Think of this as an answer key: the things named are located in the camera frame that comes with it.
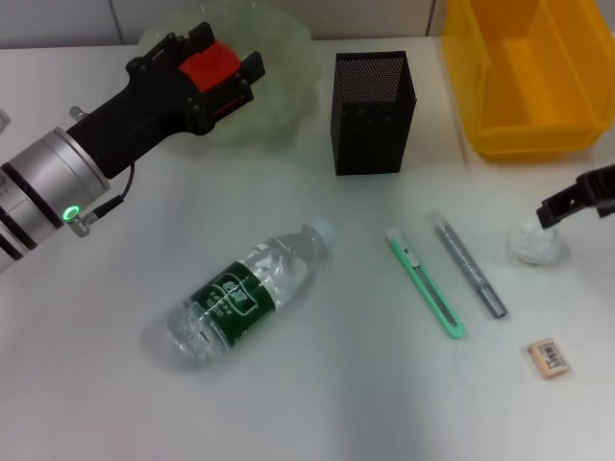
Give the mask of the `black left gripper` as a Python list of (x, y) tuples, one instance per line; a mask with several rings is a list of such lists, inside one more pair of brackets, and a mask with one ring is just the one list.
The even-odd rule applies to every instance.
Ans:
[[(171, 135), (203, 135), (213, 129), (216, 123), (205, 124), (200, 91), (177, 68), (213, 43), (207, 22), (185, 36), (167, 34), (143, 56), (145, 64), (130, 62), (130, 79), (122, 91), (68, 129), (106, 178), (116, 177)], [(265, 75), (259, 52), (239, 61), (245, 101), (227, 116), (254, 100), (252, 84)]]

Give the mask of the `red tomato ball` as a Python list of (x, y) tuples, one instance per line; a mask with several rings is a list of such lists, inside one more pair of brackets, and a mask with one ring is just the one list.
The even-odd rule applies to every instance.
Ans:
[(221, 42), (187, 58), (179, 70), (183, 105), (202, 125), (214, 125), (245, 101), (239, 58)]

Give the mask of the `white paper ball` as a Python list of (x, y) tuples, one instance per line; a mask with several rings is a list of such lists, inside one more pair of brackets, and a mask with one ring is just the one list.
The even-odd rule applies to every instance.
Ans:
[(539, 218), (521, 219), (510, 230), (507, 247), (520, 261), (530, 265), (553, 265), (564, 255), (564, 244), (554, 228), (544, 229)]

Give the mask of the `beige eraser with barcode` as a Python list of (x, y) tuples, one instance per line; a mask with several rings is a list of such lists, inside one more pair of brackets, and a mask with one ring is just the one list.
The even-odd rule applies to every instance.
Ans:
[(564, 357), (553, 338), (533, 342), (527, 347), (527, 350), (539, 374), (544, 379), (561, 376), (571, 370), (569, 361)]

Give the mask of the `green utility knife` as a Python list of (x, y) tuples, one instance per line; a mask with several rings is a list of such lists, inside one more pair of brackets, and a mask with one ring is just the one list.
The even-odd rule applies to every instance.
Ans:
[(465, 338), (466, 327), (451, 308), (403, 233), (399, 229), (391, 228), (386, 231), (385, 239), (446, 334), (455, 340)]

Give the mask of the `clear green-label water bottle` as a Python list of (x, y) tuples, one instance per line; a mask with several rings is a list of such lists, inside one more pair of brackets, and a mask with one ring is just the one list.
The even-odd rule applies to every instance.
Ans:
[(332, 224), (315, 217), (231, 262), (171, 312), (168, 327), (179, 350), (197, 365), (230, 351), (303, 294), (335, 243)]

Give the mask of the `green glass fruit plate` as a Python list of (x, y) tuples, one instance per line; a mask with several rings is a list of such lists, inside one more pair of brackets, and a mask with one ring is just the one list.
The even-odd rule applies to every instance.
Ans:
[(308, 113), (321, 77), (309, 29), (292, 15), (259, 0), (214, 0), (175, 12), (144, 32), (144, 53), (164, 36), (186, 36), (207, 22), (215, 38), (240, 59), (261, 54), (265, 75), (253, 85), (254, 101), (216, 124), (208, 138), (216, 144), (288, 138)]

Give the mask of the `grey pen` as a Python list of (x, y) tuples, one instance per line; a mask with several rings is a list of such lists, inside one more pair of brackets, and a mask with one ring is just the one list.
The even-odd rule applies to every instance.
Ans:
[(453, 261), (477, 293), (486, 309), (495, 319), (502, 319), (508, 311), (495, 292), (493, 286), (482, 272), (477, 262), (457, 235), (454, 228), (438, 211), (428, 214), (428, 219), (436, 235), (444, 245)]

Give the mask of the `black mesh pen holder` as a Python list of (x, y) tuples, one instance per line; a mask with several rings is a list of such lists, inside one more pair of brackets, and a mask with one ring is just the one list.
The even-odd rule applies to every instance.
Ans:
[(338, 53), (331, 116), (335, 174), (398, 173), (416, 104), (406, 52)]

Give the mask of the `yellow plastic bin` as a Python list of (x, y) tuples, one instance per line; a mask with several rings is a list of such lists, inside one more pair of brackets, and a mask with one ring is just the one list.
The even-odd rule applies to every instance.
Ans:
[(447, 0), (441, 49), (487, 161), (556, 161), (613, 123), (615, 37), (594, 0)]

